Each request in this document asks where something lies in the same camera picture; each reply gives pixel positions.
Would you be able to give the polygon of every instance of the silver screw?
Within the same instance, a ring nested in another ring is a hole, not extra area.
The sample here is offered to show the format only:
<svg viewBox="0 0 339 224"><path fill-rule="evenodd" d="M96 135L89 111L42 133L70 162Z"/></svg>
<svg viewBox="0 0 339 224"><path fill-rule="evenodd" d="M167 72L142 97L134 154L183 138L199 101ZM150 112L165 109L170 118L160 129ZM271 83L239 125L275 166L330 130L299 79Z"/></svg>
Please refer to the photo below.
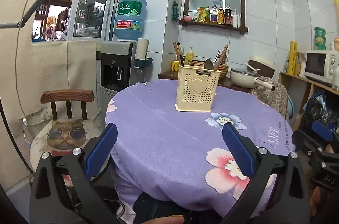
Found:
<svg viewBox="0 0 339 224"><path fill-rule="evenodd" d="M259 148L259 153L260 154L266 154L267 153L267 149L265 149L264 147Z"/></svg>
<svg viewBox="0 0 339 224"><path fill-rule="evenodd" d="M48 152L44 152L44 153L41 155L41 157L42 157L43 159L47 159L49 156L50 156L50 154L49 154Z"/></svg>
<svg viewBox="0 0 339 224"><path fill-rule="evenodd" d="M298 154L296 152L291 152L291 157L293 159L297 159L298 158Z"/></svg>
<svg viewBox="0 0 339 224"><path fill-rule="evenodd" d="M72 151L72 153L73 153L74 155L79 155L79 154L81 153L81 148L76 147L76 148Z"/></svg>

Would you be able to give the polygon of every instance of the mirror frame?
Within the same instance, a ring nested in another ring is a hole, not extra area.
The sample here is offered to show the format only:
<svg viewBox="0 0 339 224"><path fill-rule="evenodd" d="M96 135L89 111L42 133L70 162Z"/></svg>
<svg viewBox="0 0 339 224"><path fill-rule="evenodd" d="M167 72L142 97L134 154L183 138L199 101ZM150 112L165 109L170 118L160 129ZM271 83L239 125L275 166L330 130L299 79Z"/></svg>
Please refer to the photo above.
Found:
<svg viewBox="0 0 339 224"><path fill-rule="evenodd" d="M226 30L233 30L233 31L239 31L240 34L244 35L245 32L248 32L249 29L247 27L245 27L245 15L246 15L246 5L245 5L245 0L240 0L240 8L241 8L241 22L240 22L240 27L236 28L236 27L226 27L224 25L221 24L210 24L210 23L200 23L200 22L185 22L184 19L182 18L180 20L180 23L183 26L187 26L189 25L203 25L203 26L210 26L210 27L218 27L218 28L223 28ZM185 0L184 1L184 13L183 16L188 15L189 14L189 0Z"/></svg>

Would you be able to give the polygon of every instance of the white pan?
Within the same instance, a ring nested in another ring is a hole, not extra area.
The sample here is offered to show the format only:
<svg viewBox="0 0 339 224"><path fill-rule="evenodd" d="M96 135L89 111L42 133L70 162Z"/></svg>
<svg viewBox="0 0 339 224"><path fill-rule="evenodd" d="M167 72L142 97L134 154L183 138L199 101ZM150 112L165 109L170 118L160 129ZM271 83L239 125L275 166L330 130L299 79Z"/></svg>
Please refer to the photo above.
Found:
<svg viewBox="0 0 339 224"><path fill-rule="evenodd" d="M242 69L231 69L230 79L233 84L243 88L256 88L261 85L270 90L275 90L275 86L260 80L261 76L253 72Z"/></svg>

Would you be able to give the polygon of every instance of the purple tablecloth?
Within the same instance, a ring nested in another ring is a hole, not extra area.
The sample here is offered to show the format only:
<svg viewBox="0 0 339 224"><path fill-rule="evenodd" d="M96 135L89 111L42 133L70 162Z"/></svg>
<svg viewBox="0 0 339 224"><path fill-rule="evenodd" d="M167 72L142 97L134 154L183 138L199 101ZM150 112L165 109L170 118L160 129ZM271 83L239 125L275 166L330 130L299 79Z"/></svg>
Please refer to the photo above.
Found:
<svg viewBox="0 0 339 224"><path fill-rule="evenodd" d="M112 99L106 125L118 128L111 151L117 192L131 206L146 192L190 210L214 209L225 216L248 178L232 161L222 125L232 121L241 135L279 155L294 150L292 129L277 111L248 93L218 86L209 113L177 111L176 91L177 81L158 80L137 83ZM265 189L256 212L265 207L272 186Z"/></svg>

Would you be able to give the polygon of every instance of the microwave door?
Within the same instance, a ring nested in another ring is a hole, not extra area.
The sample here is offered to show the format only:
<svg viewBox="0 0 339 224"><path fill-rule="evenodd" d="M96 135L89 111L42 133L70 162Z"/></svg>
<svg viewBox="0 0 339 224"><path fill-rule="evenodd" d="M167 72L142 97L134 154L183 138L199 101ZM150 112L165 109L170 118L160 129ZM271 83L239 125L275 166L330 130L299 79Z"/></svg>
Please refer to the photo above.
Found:
<svg viewBox="0 0 339 224"><path fill-rule="evenodd" d="M326 54L307 53L305 72L324 77Z"/></svg>

